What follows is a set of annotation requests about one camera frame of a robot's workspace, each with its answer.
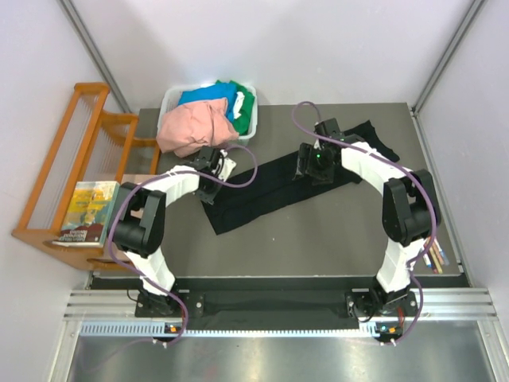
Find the black t-shirt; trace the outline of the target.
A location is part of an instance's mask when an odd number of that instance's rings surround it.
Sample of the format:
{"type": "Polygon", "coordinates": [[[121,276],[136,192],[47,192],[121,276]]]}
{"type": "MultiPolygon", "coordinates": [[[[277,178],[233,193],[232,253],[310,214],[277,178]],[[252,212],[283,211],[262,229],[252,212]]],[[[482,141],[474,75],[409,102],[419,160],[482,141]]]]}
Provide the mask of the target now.
{"type": "Polygon", "coordinates": [[[254,181],[246,188],[222,187],[214,204],[203,204],[205,214],[215,234],[230,232],[260,216],[286,206],[308,200],[349,183],[362,179],[351,171],[337,166],[330,184],[314,185],[308,176],[295,179],[298,152],[294,151],[258,167],[254,181]]]}

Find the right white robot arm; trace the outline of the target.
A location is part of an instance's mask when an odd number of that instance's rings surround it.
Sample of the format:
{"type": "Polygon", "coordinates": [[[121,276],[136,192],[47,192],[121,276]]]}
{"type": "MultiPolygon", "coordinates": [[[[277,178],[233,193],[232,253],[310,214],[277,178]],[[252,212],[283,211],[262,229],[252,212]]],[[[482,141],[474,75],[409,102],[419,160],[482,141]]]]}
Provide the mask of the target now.
{"type": "Polygon", "coordinates": [[[427,170],[412,171],[384,157],[357,133],[341,131],[335,119],[318,122],[311,135],[315,143],[303,143],[299,149],[296,178],[328,185],[344,170],[382,197],[387,247],[369,290],[370,307],[373,314],[391,314],[408,295],[414,264],[431,248],[441,223],[433,177],[427,170]]]}

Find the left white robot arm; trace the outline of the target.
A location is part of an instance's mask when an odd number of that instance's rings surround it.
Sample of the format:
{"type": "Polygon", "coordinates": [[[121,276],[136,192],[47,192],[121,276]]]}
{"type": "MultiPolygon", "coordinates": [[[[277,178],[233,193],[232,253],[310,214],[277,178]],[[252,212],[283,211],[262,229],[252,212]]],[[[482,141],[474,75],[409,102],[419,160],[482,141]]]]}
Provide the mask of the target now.
{"type": "Polygon", "coordinates": [[[180,308],[180,296],[171,291],[176,278],[162,254],[166,208],[187,194],[213,202],[231,176],[236,162],[226,150],[205,147],[190,162],[174,166],[160,175],[119,186],[107,228],[107,246],[112,258],[127,264],[142,281],[135,315],[170,317],[180,308]]]}

